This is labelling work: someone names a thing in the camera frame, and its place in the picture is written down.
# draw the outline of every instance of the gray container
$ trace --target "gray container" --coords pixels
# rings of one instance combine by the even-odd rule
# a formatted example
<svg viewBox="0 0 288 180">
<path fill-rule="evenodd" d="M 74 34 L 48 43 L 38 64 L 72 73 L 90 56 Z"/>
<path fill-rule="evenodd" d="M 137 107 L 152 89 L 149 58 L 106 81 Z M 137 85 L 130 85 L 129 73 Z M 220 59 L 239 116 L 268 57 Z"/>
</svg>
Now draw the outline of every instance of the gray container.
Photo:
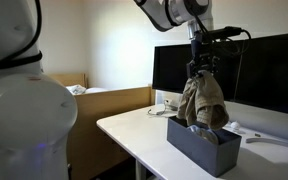
<svg viewBox="0 0 288 180">
<path fill-rule="evenodd" d="M 219 177 L 236 166 L 242 137 L 225 129 L 214 133 L 219 145 L 192 133 L 186 120 L 168 118 L 167 141 L 209 174 Z"/>
</svg>

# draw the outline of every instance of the white table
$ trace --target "white table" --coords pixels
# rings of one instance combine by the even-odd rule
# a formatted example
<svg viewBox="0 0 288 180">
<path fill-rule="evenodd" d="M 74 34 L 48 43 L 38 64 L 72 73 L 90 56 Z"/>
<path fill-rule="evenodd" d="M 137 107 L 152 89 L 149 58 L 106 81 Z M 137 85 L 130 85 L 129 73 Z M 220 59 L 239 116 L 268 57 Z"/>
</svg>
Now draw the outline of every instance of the white table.
<svg viewBox="0 0 288 180">
<path fill-rule="evenodd" d="M 147 114 L 150 109 L 154 113 L 163 110 L 164 106 L 151 106 L 100 119 L 97 121 L 97 126 L 158 179 L 288 180 L 287 147 L 260 142 L 245 143 L 247 138 L 254 138 L 255 133 L 264 138 L 281 139 L 241 128 L 242 134 L 239 135 L 242 136 L 242 141 L 237 166 L 221 177 L 215 178 L 166 140 L 167 116 L 174 116 L 175 112 L 152 116 Z M 143 178 L 143 172 L 143 169 L 137 172 L 138 179 Z"/>
</svg>

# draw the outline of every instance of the brown cloth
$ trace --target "brown cloth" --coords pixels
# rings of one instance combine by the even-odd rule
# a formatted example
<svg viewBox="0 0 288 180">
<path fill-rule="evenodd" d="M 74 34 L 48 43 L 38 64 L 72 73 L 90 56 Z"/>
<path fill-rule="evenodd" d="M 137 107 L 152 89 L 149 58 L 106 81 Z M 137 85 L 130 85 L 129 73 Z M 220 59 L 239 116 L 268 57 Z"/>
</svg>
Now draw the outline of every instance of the brown cloth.
<svg viewBox="0 0 288 180">
<path fill-rule="evenodd" d="M 210 72 L 200 73 L 203 77 L 187 80 L 177 118 L 186 119 L 188 126 L 204 123 L 213 130 L 221 129 L 229 120 L 221 87 Z"/>
</svg>

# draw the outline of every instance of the power outlet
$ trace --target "power outlet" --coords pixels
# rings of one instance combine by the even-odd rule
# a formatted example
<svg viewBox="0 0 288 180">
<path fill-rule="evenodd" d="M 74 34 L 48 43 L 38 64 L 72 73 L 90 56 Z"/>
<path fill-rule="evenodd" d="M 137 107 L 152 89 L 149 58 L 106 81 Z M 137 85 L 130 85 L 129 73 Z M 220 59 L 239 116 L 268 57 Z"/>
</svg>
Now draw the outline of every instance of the power outlet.
<svg viewBox="0 0 288 180">
<path fill-rule="evenodd" d="M 164 104 L 167 105 L 167 106 L 170 106 L 172 104 L 172 101 L 173 101 L 172 99 L 165 98 L 164 99 Z"/>
<path fill-rule="evenodd" d="M 177 111 L 177 103 L 172 99 L 164 99 L 164 104 L 172 111 Z"/>
</svg>

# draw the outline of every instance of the black monitor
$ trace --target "black monitor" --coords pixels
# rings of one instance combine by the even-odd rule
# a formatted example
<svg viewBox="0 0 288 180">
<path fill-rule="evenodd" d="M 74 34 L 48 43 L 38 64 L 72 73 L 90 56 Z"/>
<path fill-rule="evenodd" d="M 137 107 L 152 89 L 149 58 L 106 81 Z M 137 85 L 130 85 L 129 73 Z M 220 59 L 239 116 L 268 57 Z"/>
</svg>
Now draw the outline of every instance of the black monitor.
<svg viewBox="0 0 288 180">
<path fill-rule="evenodd" d="M 241 63 L 235 101 L 288 113 L 288 34 L 251 40 Z"/>
<path fill-rule="evenodd" d="M 219 46 L 214 49 L 215 54 L 220 58 L 217 64 L 219 71 L 214 74 L 214 77 L 223 91 L 225 100 L 234 98 L 241 57 L 230 55 L 222 49 L 236 51 L 236 45 L 242 46 L 243 41 L 234 43 L 219 42 Z M 206 51 L 208 51 L 207 46 L 202 46 L 201 53 Z M 153 89 L 183 93 L 187 81 L 186 64 L 191 60 L 190 44 L 155 47 Z"/>
</svg>

